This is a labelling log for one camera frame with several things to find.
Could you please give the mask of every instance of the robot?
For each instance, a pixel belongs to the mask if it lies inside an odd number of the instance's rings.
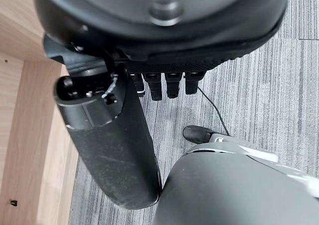
[[[48,58],[69,76],[54,98],[92,177],[118,206],[158,203],[154,225],[319,223],[319,181],[276,155],[188,126],[195,145],[164,186],[139,101],[197,93],[208,70],[266,43],[287,0],[34,0]]]

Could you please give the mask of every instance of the gray carpet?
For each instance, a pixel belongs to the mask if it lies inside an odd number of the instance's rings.
[[[230,133],[279,155],[286,165],[319,177],[319,7],[290,0],[283,27],[259,50],[207,73],[200,83],[217,104]],[[162,176],[192,144],[190,124],[223,131],[217,113],[198,93],[178,99],[142,99]],[[150,225],[154,207],[125,211],[100,191],[79,161],[71,225]]]

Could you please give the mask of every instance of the black plastic casing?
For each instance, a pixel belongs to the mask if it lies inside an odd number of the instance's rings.
[[[85,54],[120,50],[130,73],[181,73],[205,72],[256,50],[277,32],[287,0],[238,0],[171,27],[123,20],[86,0],[35,0],[35,6],[45,32],[63,45]]]
[[[103,192],[118,206],[137,210],[161,192],[153,141],[132,80],[119,79],[108,105],[100,94],[65,100],[60,78],[54,97],[79,155]]]

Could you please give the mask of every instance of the screw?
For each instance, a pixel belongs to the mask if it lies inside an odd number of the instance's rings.
[[[17,200],[10,200],[10,204],[14,207],[18,206],[18,201]]]
[[[87,93],[86,93],[86,96],[87,96],[87,97],[92,97],[92,96],[93,96],[93,92],[87,92]]]

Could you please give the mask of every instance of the wooden surface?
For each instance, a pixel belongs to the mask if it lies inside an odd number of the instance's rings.
[[[279,155],[280,162],[319,177],[319,0],[289,0],[280,32],[257,51],[208,72],[200,86],[216,103],[230,133]],[[182,137],[195,124],[224,132],[201,95],[142,99],[161,175],[194,144]],[[150,225],[155,206],[114,206],[80,161],[70,225]]]
[[[0,191],[23,61],[0,53]]]
[[[0,52],[22,60],[45,59],[42,35],[33,0],[0,0]]]
[[[52,86],[60,73],[59,64],[24,63],[0,193],[1,225],[36,224],[54,111]]]
[[[78,153],[65,128],[60,111],[54,108],[41,182],[37,225],[67,225]]]

